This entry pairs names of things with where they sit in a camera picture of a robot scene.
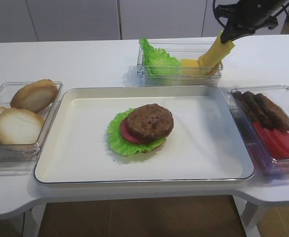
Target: cheese slice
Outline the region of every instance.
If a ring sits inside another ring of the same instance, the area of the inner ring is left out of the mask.
[[[200,56],[199,59],[181,59],[180,63],[183,67],[181,73],[190,76],[214,75],[219,70],[221,60],[227,56],[235,46],[232,40],[221,43],[221,34],[222,31],[210,49]]]
[[[234,48],[235,45],[232,40],[229,40],[226,43],[221,43],[221,34],[222,31],[212,44],[211,48],[204,55],[199,57],[198,61],[200,67],[214,67]]]

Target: white cabinet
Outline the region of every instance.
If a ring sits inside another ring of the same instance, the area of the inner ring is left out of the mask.
[[[123,40],[201,37],[206,0],[120,0]]]
[[[213,0],[207,0],[206,4],[206,14],[205,14],[205,22],[204,22],[204,28],[203,28],[203,37],[214,37],[219,34],[219,32],[223,29],[217,20],[215,19],[212,11],[212,2]],[[226,5],[226,4],[234,4],[237,3],[238,0],[217,0],[216,5]],[[255,35],[279,35],[282,31],[285,19],[286,19],[286,14],[283,12],[280,14],[278,17],[278,26],[273,29],[269,30],[268,28],[261,28],[256,31]],[[226,24],[226,19],[220,18],[220,20]]]
[[[117,0],[27,0],[39,41],[119,40]]]
[[[25,0],[0,0],[0,42],[37,41]]]

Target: hamburger patty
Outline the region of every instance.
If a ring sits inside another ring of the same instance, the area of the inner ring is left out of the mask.
[[[245,102],[243,95],[240,91],[233,92],[233,97],[237,100],[237,103],[239,104],[241,110],[245,113],[245,115],[249,117],[251,122],[259,121],[256,115],[249,108],[248,104]]]
[[[272,130],[274,127],[272,121],[270,120],[269,117],[267,117],[266,114],[262,111],[260,106],[257,104],[257,102],[254,99],[254,94],[252,92],[245,92],[243,94],[243,98],[248,104],[248,107],[251,109],[251,111],[255,114],[255,116],[258,118],[260,123],[262,124],[263,127],[266,127],[270,130]]]
[[[277,129],[289,131],[289,118],[278,105],[261,93],[255,95],[254,99]]]
[[[158,104],[150,104],[130,113],[127,126],[132,136],[154,140],[168,136],[174,127],[174,120],[169,110]]]

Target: food container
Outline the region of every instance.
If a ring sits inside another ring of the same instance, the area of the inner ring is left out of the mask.
[[[37,141],[27,145],[0,145],[0,161],[32,161],[37,159],[39,150],[43,146],[59,106],[58,98],[61,93],[62,83],[54,83],[58,87],[58,93],[54,102],[39,112],[44,118],[44,124]],[[28,84],[31,84],[31,82],[8,82],[2,84],[0,87],[0,106],[10,108],[9,104],[14,94]]]
[[[154,41],[149,40],[154,48],[163,48],[171,57],[198,59],[212,46],[213,42],[195,41]],[[223,65],[218,67],[181,67],[181,66],[145,66],[144,55],[140,46],[137,62],[138,77],[144,86],[172,85],[213,85],[217,86],[221,78]]]
[[[250,91],[254,94],[262,93],[280,106],[289,117],[289,86],[261,86],[261,87],[244,87],[231,90],[230,94],[230,111],[243,137],[244,143],[252,159],[256,161],[262,172],[266,175],[289,174],[289,158],[276,159],[266,148],[260,136],[254,129],[251,121],[241,110],[240,105],[236,102],[232,93],[240,91],[242,93]]]

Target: lettuce leaf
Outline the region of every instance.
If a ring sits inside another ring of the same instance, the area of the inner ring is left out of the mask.
[[[180,61],[171,57],[165,49],[154,48],[145,38],[140,39],[140,45],[144,55],[143,65],[147,66],[146,70],[149,74],[173,75],[179,73]]]
[[[166,141],[166,138],[161,138],[147,144],[133,144],[124,139],[120,132],[120,124],[133,110],[134,109],[129,109],[123,113],[117,114],[110,122],[107,129],[110,148],[123,156],[131,156],[145,151],[150,152]]]

